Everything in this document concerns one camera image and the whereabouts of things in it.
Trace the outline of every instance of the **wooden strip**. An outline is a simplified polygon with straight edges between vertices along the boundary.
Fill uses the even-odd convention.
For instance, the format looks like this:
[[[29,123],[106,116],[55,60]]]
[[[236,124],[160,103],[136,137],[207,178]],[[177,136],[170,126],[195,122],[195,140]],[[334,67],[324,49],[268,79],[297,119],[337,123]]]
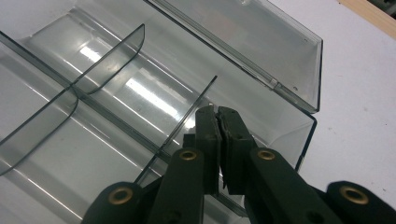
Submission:
[[[396,20],[366,0],[338,0],[342,5],[396,39]]]

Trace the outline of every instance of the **white surface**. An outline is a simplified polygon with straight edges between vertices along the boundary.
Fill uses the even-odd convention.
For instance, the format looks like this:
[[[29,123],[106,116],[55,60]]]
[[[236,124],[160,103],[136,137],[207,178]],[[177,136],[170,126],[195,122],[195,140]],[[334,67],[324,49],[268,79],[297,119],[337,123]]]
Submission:
[[[271,0],[324,40],[318,127],[300,174],[348,180],[396,208],[396,40],[335,0]]]

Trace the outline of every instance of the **open lid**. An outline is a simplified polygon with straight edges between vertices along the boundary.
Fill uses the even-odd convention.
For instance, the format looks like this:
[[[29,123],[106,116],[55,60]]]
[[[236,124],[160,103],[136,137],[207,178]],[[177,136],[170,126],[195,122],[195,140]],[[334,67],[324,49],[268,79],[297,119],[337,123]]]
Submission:
[[[322,40],[267,1],[146,0],[246,73],[319,111]]]

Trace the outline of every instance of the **wooden board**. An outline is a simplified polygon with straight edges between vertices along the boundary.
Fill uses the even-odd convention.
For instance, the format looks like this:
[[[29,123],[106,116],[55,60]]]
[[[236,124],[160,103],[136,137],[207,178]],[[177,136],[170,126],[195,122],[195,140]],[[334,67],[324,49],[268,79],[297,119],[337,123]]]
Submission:
[[[396,39],[396,20],[366,0],[338,0],[355,13]]]

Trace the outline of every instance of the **plastic organizer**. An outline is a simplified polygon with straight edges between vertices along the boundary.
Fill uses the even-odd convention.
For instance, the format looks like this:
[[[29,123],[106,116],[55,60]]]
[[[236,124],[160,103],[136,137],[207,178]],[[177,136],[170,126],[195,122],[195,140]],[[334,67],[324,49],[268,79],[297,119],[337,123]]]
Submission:
[[[20,29],[0,26],[4,220],[79,223],[105,187],[147,185],[208,104],[300,166],[315,119],[148,3],[45,3],[15,8]],[[245,223],[242,201],[205,196],[204,223]]]

